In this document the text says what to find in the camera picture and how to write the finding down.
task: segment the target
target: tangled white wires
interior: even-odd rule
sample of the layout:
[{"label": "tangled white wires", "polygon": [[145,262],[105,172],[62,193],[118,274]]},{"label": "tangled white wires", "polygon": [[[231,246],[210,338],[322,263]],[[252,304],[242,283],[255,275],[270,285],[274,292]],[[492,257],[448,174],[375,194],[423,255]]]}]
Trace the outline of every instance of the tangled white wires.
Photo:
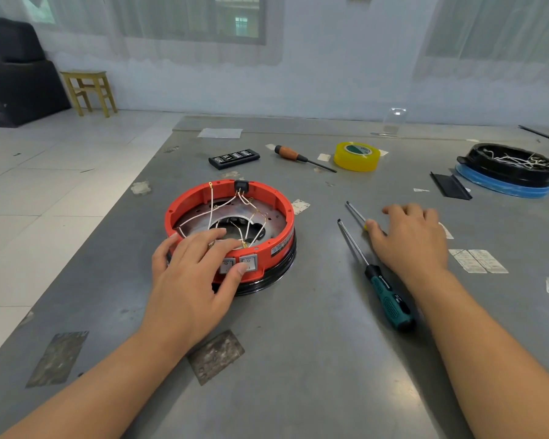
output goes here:
[{"label": "tangled white wires", "polygon": [[[213,220],[213,214],[214,214],[214,211],[216,211],[217,209],[221,208],[222,206],[226,206],[226,205],[229,205],[234,199],[238,198],[240,199],[240,201],[242,202],[242,204],[244,205],[249,205],[251,207],[254,208],[254,212],[252,213],[252,215],[250,216],[250,218],[244,218],[248,221],[247,225],[246,225],[246,235],[242,235],[242,230],[239,226],[237,226],[233,221],[229,221],[231,224],[233,224],[237,229],[238,229],[238,232],[240,233],[240,241],[242,242],[242,248],[249,248],[251,247],[252,245],[254,245],[254,243],[256,243],[256,241],[258,240],[258,237],[260,236],[260,234],[263,232],[265,226],[266,226],[266,222],[267,222],[267,218],[268,218],[268,213],[264,213],[264,212],[261,212],[256,206],[254,206],[252,204],[252,202],[247,199],[246,197],[244,197],[244,193],[240,193],[240,191],[236,191],[236,194],[234,195],[234,197],[232,197],[231,199],[229,199],[227,202],[225,203],[222,203],[221,205],[215,205],[213,204],[213,196],[214,196],[214,192],[213,192],[213,185],[212,185],[212,182],[209,182],[208,183],[209,186],[210,186],[210,191],[211,191],[211,201],[210,201],[210,210],[209,211],[206,211],[206,212],[202,212],[200,214],[197,214],[197,215],[194,215],[193,217],[191,217],[190,219],[184,221],[183,223],[179,224],[179,226],[177,227],[177,230],[179,231],[179,233],[181,233],[181,235],[183,237],[187,237],[185,236],[185,234],[183,233],[183,229],[181,229],[181,227],[183,225],[185,225],[186,223],[194,220],[194,219],[197,219],[198,217],[201,217],[203,215],[206,215],[206,214],[210,214],[210,219],[208,221],[208,225],[207,225],[207,229],[210,229],[211,226],[212,226],[212,220]],[[259,213],[260,215],[262,215],[264,217],[264,224],[262,225],[262,227],[260,228],[260,230],[258,231],[258,233],[256,234],[256,236],[254,237],[254,239],[252,240],[252,242],[250,244],[246,244],[246,240],[248,239],[248,232],[250,230],[250,226],[251,225],[254,225],[254,222],[252,221],[252,217],[254,217],[256,215],[256,213]],[[218,221],[215,222],[215,228],[218,228],[219,224],[220,224],[220,220],[221,219],[218,219]]]},{"label": "tangled white wires", "polygon": [[549,169],[549,162],[538,157],[535,153],[532,153],[528,159],[520,159],[519,157],[511,157],[508,154],[504,154],[503,157],[494,155],[494,152],[490,149],[483,149],[484,153],[490,153],[489,156],[492,160],[497,162],[516,166],[517,168],[527,168],[545,171]]}]

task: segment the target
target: red circular housing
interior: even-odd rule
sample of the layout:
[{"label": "red circular housing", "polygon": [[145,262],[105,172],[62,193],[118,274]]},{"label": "red circular housing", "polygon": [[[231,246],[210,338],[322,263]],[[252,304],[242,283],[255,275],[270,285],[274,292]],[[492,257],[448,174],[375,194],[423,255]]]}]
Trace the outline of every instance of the red circular housing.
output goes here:
[{"label": "red circular housing", "polygon": [[[212,188],[213,200],[217,201],[224,198],[232,198],[234,191],[234,180],[217,180],[213,181]],[[250,181],[249,190],[245,194],[246,198],[254,198],[272,206],[283,216],[285,216],[286,226],[278,236],[265,240],[262,243],[251,246],[249,248],[241,248],[230,251],[226,257],[235,258],[236,263],[240,262],[240,257],[256,254],[257,265],[256,271],[246,272],[242,277],[242,283],[259,280],[263,277],[264,271],[277,265],[289,252],[294,238],[294,222],[295,214],[291,202],[279,191],[271,188],[268,185],[256,181]],[[204,183],[189,191],[181,194],[171,203],[165,214],[165,230],[167,236],[173,235],[176,232],[176,224],[183,214],[190,211],[199,205],[207,205],[211,202],[210,184]],[[184,238],[179,234],[177,244],[181,243]],[[221,283],[225,275],[220,274],[219,270],[214,277],[214,283]]]}]

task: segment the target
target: tape roll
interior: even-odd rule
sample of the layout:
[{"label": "tape roll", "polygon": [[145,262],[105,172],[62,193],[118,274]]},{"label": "tape roll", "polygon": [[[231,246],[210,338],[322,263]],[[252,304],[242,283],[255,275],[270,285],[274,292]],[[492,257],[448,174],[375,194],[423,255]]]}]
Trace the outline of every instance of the tape roll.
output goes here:
[{"label": "tape roll", "polygon": [[344,141],[336,146],[334,162],[350,171],[373,171],[381,152],[366,143]]}]

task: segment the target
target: metal workbench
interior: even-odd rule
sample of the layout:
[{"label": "metal workbench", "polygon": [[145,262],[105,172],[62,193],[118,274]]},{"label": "metal workbench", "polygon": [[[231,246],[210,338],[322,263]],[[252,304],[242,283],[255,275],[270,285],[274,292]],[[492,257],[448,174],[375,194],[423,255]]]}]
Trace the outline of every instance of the metal workbench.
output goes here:
[{"label": "metal workbench", "polygon": [[[245,131],[239,140],[198,139],[204,127]],[[549,140],[510,128],[428,125],[403,129],[404,139],[366,137],[379,130],[365,122],[184,118],[136,179],[148,180],[152,191],[124,193],[33,307],[34,318],[0,348],[0,433],[64,387],[25,389],[55,334],[89,331],[70,384],[137,329],[169,203],[225,174],[208,157],[252,148],[261,159],[232,170],[311,204],[296,215],[297,258],[270,288],[236,298],[210,335],[231,329],[245,353],[204,386],[183,360],[126,436],[471,438],[427,327],[421,322],[407,335],[389,327],[336,221],[342,218],[368,252],[347,199],[385,227],[385,204],[437,208],[454,236],[450,248],[486,249],[509,274],[469,274],[450,257],[451,270],[549,370],[549,196],[508,197],[462,180],[474,196],[464,201],[443,197],[429,177],[448,174],[474,144],[468,139],[504,141],[548,157]],[[356,139],[388,151],[375,172],[319,171],[265,147],[286,145],[316,159]]]}]

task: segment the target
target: blue ring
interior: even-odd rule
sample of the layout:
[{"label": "blue ring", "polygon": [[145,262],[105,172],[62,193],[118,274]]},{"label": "blue ring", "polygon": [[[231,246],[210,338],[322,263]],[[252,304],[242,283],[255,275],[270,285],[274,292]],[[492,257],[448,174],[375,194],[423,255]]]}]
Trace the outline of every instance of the blue ring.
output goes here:
[{"label": "blue ring", "polygon": [[485,176],[484,174],[474,171],[473,169],[460,163],[455,165],[455,170],[458,171],[463,177],[467,178],[470,182],[503,194],[523,198],[540,198],[549,194],[549,186],[544,188],[531,188],[528,186],[513,185],[512,183],[507,183],[505,181],[496,180],[495,178]]}]

